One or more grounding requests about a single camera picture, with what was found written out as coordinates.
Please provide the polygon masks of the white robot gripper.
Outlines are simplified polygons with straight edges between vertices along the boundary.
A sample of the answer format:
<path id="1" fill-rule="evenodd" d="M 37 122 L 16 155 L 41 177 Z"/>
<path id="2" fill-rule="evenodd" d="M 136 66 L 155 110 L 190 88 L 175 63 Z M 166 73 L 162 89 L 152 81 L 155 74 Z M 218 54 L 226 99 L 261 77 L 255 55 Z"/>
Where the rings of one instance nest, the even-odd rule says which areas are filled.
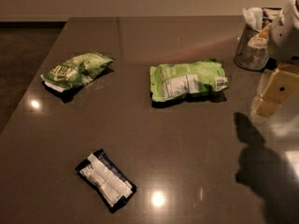
<path id="1" fill-rule="evenodd" d="M 282 62 L 273 71 L 261 75 L 252 111 L 271 117 L 299 91 L 299 7 L 298 0 L 288 0 L 273 19 L 268 34 L 271 58 Z"/>

